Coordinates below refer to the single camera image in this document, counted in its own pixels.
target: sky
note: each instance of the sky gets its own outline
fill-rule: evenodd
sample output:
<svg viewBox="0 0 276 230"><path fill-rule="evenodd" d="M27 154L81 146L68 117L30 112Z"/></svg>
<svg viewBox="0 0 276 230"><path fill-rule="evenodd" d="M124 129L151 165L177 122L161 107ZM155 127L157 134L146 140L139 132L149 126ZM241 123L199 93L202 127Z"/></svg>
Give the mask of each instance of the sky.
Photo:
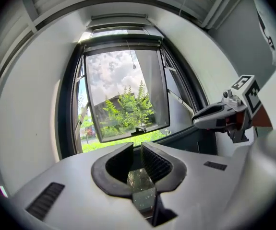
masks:
<svg viewBox="0 0 276 230"><path fill-rule="evenodd" d="M107 52L88 56L86 64L90 74L94 105L105 101L106 96L111 98L118 95L118 92L123 93L125 86L127 88L131 86L132 92L137 95L141 80L145 84L134 50ZM81 87L80 90L86 96L85 87Z"/></svg>

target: window frame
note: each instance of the window frame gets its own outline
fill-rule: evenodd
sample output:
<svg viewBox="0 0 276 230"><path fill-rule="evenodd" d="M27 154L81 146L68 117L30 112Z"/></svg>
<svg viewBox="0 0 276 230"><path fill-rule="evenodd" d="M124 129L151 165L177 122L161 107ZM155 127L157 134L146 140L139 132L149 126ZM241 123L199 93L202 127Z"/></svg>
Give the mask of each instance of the window frame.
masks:
<svg viewBox="0 0 276 230"><path fill-rule="evenodd" d="M137 30L137 31L143 31L144 34L149 35L148 31L145 29L144 26L137 26L137 25L131 25L131 26L108 26L104 28L97 28L92 30L90 38L94 38L93 34L99 33L99 32L107 32L107 31L117 31L117 30Z"/></svg>
<svg viewBox="0 0 276 230"><path fill-rule="evenodd" d="M117 34L116 37L122 39L124 36L131 36L132 38L141 39L144 43L149 42L149 39L153 39L153 37L160 38L161 47L165 50L166 56L172 59L174 63L174 68L177 70L178 76L181 78L182 83L180 84L180 94L181 98L187 104L194 104L192 108L194 112L201 110L202 108L208 105L207 97L203 91L203 88L198 81L195 73L193 72L191 66L184 58L184 56L180 53L180 51L174 46L174 44L166 38L166 36L160 31L156 26L152 26L149 34ZM75 137L75 129L72 123L72 99L74 97L73 89L75 84L75 73L77 71L79 60L82 56L82 53L86 47L96 42L99 44L105 43L105 41L109 38L106 36L100 36L95 38L89 38L87 40L79 42L75 49L73 50L72 56L69 60L68 66L63 75L63 79L61 81L60 88L60 97L58 103L58 134L57 140L60 146L60 156L62 158L69 157L71 155L80 153L81 143L77 144ZM196 143L196 148L190 151L200 152L205 154L213 154L217 155L217 144L216 144L216 136L215 133L207 130L199 130L194 126L191 126L185 130L179 131L170 136L161 138L159 140L155 140L153 142L159 143L161 145L166 145L169 147L173 147L173 144L176 146L176 143L183 139L190 138L190 144ZM135 147L135 155L138 156L140 146Z"/></svg>
<svg viewBox="0 0 276 230"><path fill-rule="evenodd" d="M142 135L142 134L146 134L149 132L153 132L156 130L160 130L160 129L164 129L169 127L170 125L170 109L169 109L169 101L168 101L168 88L167 88L167 81L166 81L166 75L165 75L165 71L164 71L164 67L163 67L163 59L162 59L162 55L161 55L161 51L160 51L160 45L161 45L161 38L158 36L152 36L152 37L146 37L145 39L148 40L148 42L144 41L142 39L137 38L136 34L125 34L126 36L123 37L118 37L118 34L116 35L109 35L109 39L107 38L106 42L102 45L100 45L100 47L96 47L98 46L97 44L97 40L95 40L95 46L93 46L92 44L88 44L87 47L84 48L84 53L82 55L83 57L83 66L84 66L84 72L86 73L86 78L85 78L85 89L86 89L86 93L88 96L88 102L89 102L89 108L91 111L91 116L92 116L92 120L94 123L94 127L97 133L97 138L99 140L99 142L101 143L105 143L105 142L110 142L110 141L115 141L115 140L120 140L120 139L125 139L125 138L130 138L133 136L138 136L138 135ZM157 126L155 128L149 129L147 131L136 131L131 133L131 135L129 135L130 132L123 134L123 135L117 135L117 136L113 136L113 137L108 137L105 138L102 135L102 132L100 130L100 124L99 121L96 117L95 114L95 106L93 103L93 98L92 98L92 91L91 90L91 84L90 84L90 74L89 74L89 70L87 68L86 65L86 57L88 56L92 56L92 55L96 55L96 54L101 54L101 53L106 53L106 52L112 52L112 51L121 51L121 50L128 50L129 49L129 45L130 45L130 50L151 50L151 51L156 51L157 57L158 57L158 63L159 63L159 67L160 67L160 73L161 73L161 80L162 80L162 87L163 87L163 92L164 92L164 96L166 97L164 102L166 103L167 107L168 107L168 123L166 125L161 125L161 126Z"/></svg>

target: black rubber pad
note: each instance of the black rubber pad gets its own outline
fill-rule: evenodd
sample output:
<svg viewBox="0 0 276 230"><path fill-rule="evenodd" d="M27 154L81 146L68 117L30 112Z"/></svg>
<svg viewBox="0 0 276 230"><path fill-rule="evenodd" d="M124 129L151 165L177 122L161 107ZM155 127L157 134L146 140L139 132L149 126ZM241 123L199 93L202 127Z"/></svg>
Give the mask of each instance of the black rubber pad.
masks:
<svg viewBox="0 0 276 230"><path fill-rule="evenodd" d="M226 164L215 163L215 162L211 162L211 161L207 161L204 165L214 168L214 169L217 169L217 170L222 170L222 171L224 171L227 167Z"/></svg>
<svg viewBox="0 0 276 230"><path fill-rule="evenodd" d="M93 181L110 196L131 198L132 190L126 183L132 163L133 142L127 142L93 163L91 168Z"/></svg>

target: grass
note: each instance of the grass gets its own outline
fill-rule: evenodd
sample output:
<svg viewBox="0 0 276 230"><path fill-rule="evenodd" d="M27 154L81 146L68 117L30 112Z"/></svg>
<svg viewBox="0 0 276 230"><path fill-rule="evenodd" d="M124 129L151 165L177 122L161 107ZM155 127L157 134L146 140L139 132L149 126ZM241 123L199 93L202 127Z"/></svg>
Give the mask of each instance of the grass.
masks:
<svg viewBox="0 0 276 230"><path fill-rule="evenodd" d="M83 144L82 150L83 150L83 152L89 152L89 151L93 151L93 150L103 148L106 146L121 144L124 142L130 142L130 141L133 142L133 146L135 147L135 146L141 145L141 142L154 141L154 140L163 138L165 136L166 135L162 134L159 130L157 130L157 131L153 131L153 132L150 132L150 133L147 133L144 135L129 137L129 138L122 139L122 140L115 140L115 141L110 141L110 142L105 142L105 143L100 143L99 141L96 141L96 142L92 142L91 144Z"/></svg>

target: green tree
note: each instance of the green tree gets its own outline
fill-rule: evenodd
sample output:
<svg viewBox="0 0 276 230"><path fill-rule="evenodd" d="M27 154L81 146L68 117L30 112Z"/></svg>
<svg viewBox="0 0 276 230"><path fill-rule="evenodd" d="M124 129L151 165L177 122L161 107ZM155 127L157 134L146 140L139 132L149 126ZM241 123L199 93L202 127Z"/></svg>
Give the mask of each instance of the green tree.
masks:
<svg viewBox="0 0 276 230"><path fill-rule="evenodd" d="M139 120L141 122L140 125L142 125L142 123L148 123L149 116L154 114L154 111L151 110L153 106L149 100L149 93L148 92L145 93L145 87L142 80L139 86L136 105L137 105L137 108L139 109Z"/></svg>
<svg viewBox="0 0 276 230"><path fill-rule="evenodd" d="M92 121L90 121L90 120L92 120L92 117L91 116L88 116L88 115L85 115L84 116L84 121L82 122L82 124L81 124L81 128L88 128L88 127L90 127L92 124L93 124L93 122Z"/></svg>
<svg viewBox="0 0 276 230"><path fill-rule="evenodd" d="M154 114L152 104L149 100L148 92L145 92L145 85L140 82L138 95L134 96L131 86L125 86L123 94L120 94L118 103L120 108L106 98L106 107L103 108L108 113L106 126L102 128L105 136L123 134L133 130L142 123L148 123L150 115Z"/></svg>

